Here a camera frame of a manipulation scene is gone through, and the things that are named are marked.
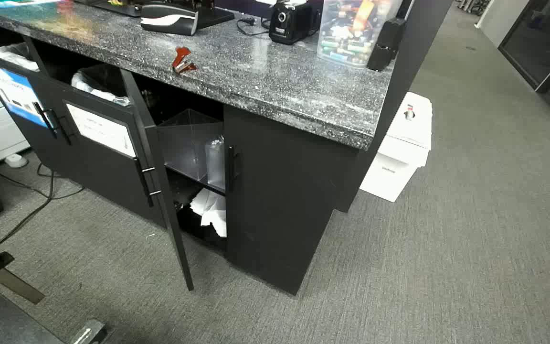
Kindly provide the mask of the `open black cabinet door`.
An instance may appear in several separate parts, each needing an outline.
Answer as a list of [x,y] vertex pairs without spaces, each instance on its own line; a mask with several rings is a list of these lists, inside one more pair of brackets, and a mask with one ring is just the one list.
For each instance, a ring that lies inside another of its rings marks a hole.
[[120,68],[120,73],[124,81],[127,95],[135,107],[136,126],[146,155],[147,165],[143,168],[142,172],[144,175],[148,174],[151,176],[154,185],[151,196],[157,196],[159,199],[162,217],[164,218],[172,246],[175,249],[175,255],[184,276],[186,287],[188,291],[193,291],[194,283],[175,211],[174,196],[171,191],[159,145],[159,131],[140,93],[133,74],[124,68]]

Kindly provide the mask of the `black bin door white sign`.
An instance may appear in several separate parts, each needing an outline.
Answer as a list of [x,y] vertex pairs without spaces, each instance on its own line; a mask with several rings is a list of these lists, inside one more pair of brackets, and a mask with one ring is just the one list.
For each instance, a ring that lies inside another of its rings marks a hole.
[[40,77],[38,85],[40,92],[48,97],[50,119],[57,125],[53,110],[65,111],[74,124],[78,138],[77,145],[68,146],[65,142],[61,147],[59,155],[63,161],[60,165],[61,172],[57,173],[155,224],[164,226],[160,204],[153,208],[147,207],[132,158],[81,135],[66,105],[75,105],[126,126],[136,157],[146,166],[146,154],[140,141],[133,107],[113,104],[49,77]]

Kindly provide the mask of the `black bin door blue poster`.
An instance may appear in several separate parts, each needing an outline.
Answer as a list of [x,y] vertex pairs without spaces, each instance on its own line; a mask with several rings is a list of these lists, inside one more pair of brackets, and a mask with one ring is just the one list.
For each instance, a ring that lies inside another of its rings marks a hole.
[[54,121],[50,119],[50,116],[48,115],[48,111],[50,111],[51,107],[49,105],[48,97],[45,95],[45,93],[40,92],[39,90],[38,82],[40,74],[17,66],[13,63],[9,63],[2,59],[0,59],[0,67],[26,77],[29,80],[29,83],[32,85],[35,93],[37,94],[37,97],[41,102],[41,107],[46,112],[46,115],[48,116],[52,126],[54,127],[58,135],[58,139],[55,139],[46,127],[39,126],[38,124],[35,124],[34,122],[24,119],[21,116],[18,116],[15,113],[9,111],[7,105],[4,104],[1,97],[0,101],[9,112],[15,124],[17,124],[17,127],[24,135],[30,147],[40,158],[41,163],[43,163],[51,170],[61,172],[60,165],[63,160],[61,159],[59,154],[61,152],[61,147],[65,144],[65,140],[63,139],[63,135],[60,133],[58,126],[55,124]]

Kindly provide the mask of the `clear plastic bag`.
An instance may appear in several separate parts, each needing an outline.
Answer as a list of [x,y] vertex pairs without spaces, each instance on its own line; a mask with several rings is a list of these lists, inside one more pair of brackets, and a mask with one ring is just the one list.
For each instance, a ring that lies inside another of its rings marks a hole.
[[208,183],[225,189],[225,141],[223,135],[205,144]]

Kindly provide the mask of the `crumpled white paper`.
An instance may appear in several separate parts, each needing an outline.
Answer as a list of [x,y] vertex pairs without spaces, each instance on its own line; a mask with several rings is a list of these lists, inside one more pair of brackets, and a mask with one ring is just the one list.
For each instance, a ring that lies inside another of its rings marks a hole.
[[201,189],[190,203],[190,209],[201,217],[201,226],[211,225],[218,237],[227,237],[225,196]]

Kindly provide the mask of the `clear acrylic box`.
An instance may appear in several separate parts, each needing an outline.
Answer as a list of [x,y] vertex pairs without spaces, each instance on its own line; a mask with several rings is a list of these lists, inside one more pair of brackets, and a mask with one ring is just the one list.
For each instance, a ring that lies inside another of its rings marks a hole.
[[222,120],[186,109],[157,128],[166,166],[209,184],[205,144],[223,135]]

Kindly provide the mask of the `white cardboard box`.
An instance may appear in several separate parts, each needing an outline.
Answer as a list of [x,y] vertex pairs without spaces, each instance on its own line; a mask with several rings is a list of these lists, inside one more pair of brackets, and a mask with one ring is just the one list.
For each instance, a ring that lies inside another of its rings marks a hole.
[[433,116],[428,98],[414,92],[404,96],[360,190],[392,203],[397,200],[417,169],[426,165]]

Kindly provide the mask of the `red staple remover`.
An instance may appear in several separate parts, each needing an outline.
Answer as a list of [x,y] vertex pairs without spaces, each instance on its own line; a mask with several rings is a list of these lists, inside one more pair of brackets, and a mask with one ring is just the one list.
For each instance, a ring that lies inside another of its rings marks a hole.
[[196,65],[188,59],[191,51],[186,46],[175,47],[175,58],[171,63],[171,67],[177,74],[182,74],[187,71],[197,70]]

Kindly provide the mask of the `black electric pencil sharpener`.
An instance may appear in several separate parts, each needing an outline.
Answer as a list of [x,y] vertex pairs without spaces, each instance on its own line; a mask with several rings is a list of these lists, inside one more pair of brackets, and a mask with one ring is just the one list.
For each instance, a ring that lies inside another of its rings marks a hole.
[[277,0],[269,22],[271,41],[293,45],[319,30],[321,10],[309,0]]

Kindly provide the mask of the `clear tub of batteries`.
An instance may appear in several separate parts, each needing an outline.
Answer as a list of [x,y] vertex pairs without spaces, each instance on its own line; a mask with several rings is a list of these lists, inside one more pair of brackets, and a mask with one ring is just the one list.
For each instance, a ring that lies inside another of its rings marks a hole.
[[386,21],[403,0],[324,0],[317,56],[354,68],[366,67]]

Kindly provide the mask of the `black hole punch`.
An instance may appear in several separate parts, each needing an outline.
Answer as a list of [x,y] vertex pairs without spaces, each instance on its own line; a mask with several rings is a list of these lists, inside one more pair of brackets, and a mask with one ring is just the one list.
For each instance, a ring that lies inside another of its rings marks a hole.
[[404,18],[391,18],[384,23],[367,63],[369,70],[381,72],[390,65],[397,56],[405,28]]

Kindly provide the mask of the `black flat base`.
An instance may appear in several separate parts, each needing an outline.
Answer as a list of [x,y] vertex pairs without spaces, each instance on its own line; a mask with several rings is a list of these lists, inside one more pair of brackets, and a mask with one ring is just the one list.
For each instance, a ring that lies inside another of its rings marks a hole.
[[230,11],[219,9],[215,0],[73,0],[86,6],[98,7],[107,11],[140,17],[140,10],[148,3],[165,4],[196,11],[199,14],[197,28],[202,29],[231,21],[235,18]]

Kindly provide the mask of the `white paper sign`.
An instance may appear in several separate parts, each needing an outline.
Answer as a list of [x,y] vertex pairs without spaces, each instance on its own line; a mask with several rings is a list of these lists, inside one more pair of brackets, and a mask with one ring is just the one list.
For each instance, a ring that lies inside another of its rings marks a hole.
[[81,135],[128,157],[136,158],[136,151],[126,126],[72,104],[67,104],[66,107]]

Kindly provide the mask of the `black and white trash bag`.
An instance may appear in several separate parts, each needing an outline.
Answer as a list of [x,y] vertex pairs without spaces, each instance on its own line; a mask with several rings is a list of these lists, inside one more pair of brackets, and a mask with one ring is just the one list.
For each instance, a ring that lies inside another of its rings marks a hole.
[[71,79],[72,87],[123,107],[131,105],[119,68],[99,64],[79,68]]

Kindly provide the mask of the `blue paper sheet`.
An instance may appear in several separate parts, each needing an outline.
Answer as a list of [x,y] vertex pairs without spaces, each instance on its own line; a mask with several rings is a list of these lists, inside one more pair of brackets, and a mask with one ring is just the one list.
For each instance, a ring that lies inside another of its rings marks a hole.
[[0,0],[0,9],[8,9],[22,6],[37,6],[41,4],[57,2],[61,2],[61,0]]

